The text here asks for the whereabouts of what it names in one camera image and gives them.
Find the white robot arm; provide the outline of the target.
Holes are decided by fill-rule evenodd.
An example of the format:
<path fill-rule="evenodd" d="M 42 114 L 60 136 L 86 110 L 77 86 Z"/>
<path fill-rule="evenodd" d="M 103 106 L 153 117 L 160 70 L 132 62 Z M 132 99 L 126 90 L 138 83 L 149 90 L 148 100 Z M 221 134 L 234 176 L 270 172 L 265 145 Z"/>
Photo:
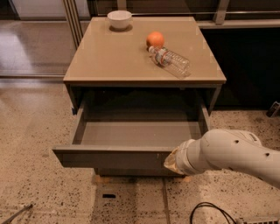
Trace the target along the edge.
<path fill-rule="evenodd" d="M 249 131 L 211 129 L 198 140 L 176 147 L 164 167 L 180 175 L 227 169 L 256 177 L 280 188 L 280 151 L 262 146 Z"/>

